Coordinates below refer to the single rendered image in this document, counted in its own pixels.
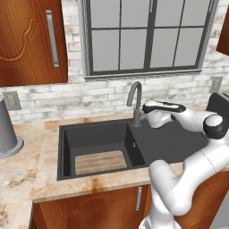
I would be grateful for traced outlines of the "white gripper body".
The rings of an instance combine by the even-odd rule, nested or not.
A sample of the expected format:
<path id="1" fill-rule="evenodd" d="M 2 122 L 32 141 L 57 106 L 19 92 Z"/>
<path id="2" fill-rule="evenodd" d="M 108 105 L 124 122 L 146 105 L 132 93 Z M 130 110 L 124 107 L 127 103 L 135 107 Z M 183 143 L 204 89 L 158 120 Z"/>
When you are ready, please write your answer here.
<path id="1" fill-rule="evenodd" d="M 170 114 L 152 114 L 148 117 L 148 123 L 151 128 L 158 129 L 171 121 Z"/>

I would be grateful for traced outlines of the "grey curved sink faucet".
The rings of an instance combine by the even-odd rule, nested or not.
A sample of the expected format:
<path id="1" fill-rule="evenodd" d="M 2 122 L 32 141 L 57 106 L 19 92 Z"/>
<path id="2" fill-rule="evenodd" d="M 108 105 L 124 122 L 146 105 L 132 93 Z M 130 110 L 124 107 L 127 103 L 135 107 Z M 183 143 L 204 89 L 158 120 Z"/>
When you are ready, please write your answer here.
<path id="1" fill-rule="evenodd" d="M 130 89 L 130 92 L 127 98 L 127 106 L 132 105 L 134 93 L 137 93 L 137 102 L 136 102 L 136 107 L 134 108 L 134 111 L 133 111 L 133 124 L 132 125 L 134 127 L 140 127 L 141 126 L 140 118 L 143 116 L 143 112 L 140 109 L 142 86 L 139 81 L 135 81 L 131 86 L 131 89 Z"/>

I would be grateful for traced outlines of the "black kitchen sink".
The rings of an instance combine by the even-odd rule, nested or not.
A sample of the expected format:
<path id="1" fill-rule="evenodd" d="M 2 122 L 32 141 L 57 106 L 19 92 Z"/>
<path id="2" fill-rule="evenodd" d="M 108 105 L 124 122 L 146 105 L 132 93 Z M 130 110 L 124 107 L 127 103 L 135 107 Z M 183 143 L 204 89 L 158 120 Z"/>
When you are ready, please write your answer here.
<path id="1" fill-rule="evenodd" d="M 208 140 L 201 132 L 186 131 L 176 121 L 153 129 L 143 120 L 141 126 L 132 119 L 95 123 L 76 123 L 59 127 L 57 179 L 78 178 L 75 158 L 119 150 L 128 170 L 148 167 L 162 159 L 168 164 L 180 163 L 206 147 Z"/>

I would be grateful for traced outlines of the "striped wooden cutting board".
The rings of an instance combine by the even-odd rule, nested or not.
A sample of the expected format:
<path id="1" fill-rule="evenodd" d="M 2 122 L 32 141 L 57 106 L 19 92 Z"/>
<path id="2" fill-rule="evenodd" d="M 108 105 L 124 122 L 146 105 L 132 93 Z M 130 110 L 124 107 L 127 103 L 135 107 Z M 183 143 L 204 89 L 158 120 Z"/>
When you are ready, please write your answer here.
<path id="1" fill-rule="evenodd" d="M 99 152 L 75 158 L 75 173 L 77 175 L 106 172 L 126 167 L 121 150 Z"/>

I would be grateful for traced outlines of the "black toaster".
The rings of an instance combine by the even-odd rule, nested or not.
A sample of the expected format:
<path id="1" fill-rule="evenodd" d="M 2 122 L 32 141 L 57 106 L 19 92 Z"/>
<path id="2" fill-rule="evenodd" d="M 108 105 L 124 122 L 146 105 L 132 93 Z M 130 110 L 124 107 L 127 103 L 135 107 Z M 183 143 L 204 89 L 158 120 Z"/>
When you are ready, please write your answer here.
<path id="1" fill-rule="evenodd" d="M 229 122 L 229 98 L 224 94 L 212 93 L 206 110 L 223 116 Z"/>

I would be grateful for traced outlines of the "dark framed window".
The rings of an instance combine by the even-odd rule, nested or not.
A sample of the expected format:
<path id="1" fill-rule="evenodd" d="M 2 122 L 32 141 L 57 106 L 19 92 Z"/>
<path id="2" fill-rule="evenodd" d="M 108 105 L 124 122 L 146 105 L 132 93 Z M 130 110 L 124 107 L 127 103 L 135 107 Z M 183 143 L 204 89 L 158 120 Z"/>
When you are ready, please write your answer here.
<path id="1" fill-rule="evenodd" d="M 219 0 L 81 0 L 88 79 L 201 72 Z"/>

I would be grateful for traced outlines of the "brown wooden base cupboard door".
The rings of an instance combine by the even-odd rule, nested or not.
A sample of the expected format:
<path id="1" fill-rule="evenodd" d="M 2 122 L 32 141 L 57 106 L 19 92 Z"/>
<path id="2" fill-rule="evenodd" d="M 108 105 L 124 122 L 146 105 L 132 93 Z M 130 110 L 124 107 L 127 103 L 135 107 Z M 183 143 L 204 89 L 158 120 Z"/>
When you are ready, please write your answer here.
<path id="1" fill-rule="evenodd" d="M 47 229 L 139 229 L 148 186 L 143 185 L 140 210 L 138 187 L 41 202 Z"/>
<path id="2" fill-rule="evenodd" d="M 175 221 L 182 229 L 209 229 L 228 190 L 229 171 L 210 177 L 195 190 L 191 210 Z"/>

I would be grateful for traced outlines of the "grey cylindrical appliance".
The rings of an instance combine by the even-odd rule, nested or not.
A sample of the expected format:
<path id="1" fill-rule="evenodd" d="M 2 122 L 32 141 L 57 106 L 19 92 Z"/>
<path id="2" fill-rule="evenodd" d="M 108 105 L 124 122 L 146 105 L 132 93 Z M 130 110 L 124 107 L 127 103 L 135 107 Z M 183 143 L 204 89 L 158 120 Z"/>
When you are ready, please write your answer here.
<path id="1" fill-rule="evenodd" d="M 17 154 L 23 146 L 24 141 L 15 134 L 4 98 L 0 95 L 0 159 Z"/>

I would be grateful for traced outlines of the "grey wall outlet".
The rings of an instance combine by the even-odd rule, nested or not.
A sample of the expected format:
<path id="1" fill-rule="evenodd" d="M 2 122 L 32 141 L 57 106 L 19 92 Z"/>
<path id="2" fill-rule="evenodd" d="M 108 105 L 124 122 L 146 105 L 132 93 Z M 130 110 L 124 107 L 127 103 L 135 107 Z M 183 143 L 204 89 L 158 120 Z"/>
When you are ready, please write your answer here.
<path id="1" fill-rule="evenodd" d="M 212 79 L 209 92 L 210 93 L 217 93 L 220 90 L 222 80 L 223 80 L 222 77 L 214 77 Z"/>
<path id="2" fill-rule="evenodd" d="M 4 102 L 9 111 L 21 110 L 21 103 L 16 91 L 8 91 L 3 93 Z"/>

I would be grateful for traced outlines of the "brown wooden wall cupboard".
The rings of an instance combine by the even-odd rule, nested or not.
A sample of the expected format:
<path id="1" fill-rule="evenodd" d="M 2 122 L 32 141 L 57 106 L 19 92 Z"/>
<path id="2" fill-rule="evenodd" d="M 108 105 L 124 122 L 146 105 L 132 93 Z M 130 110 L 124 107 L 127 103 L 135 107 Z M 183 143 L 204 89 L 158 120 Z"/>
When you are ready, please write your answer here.
<path id="1" fill-rule="evenodd" d="M 217 43 L 216 51 L 229 56 L 229 5 L 225 14 L 225 20 Z"/>

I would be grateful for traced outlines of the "brown wooden wall cupboard door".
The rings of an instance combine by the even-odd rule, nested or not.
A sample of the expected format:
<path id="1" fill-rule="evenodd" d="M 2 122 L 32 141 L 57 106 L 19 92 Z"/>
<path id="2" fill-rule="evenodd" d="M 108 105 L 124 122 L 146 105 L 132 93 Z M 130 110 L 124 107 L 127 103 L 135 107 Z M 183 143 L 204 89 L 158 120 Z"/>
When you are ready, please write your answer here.
<path id="1" fill-rule="evenodd" d="M 59 68 L 54 67 L 46 10 L 52 11 Z M 0 87 L 67 81 L 61 0 L 0 0 Z"/>

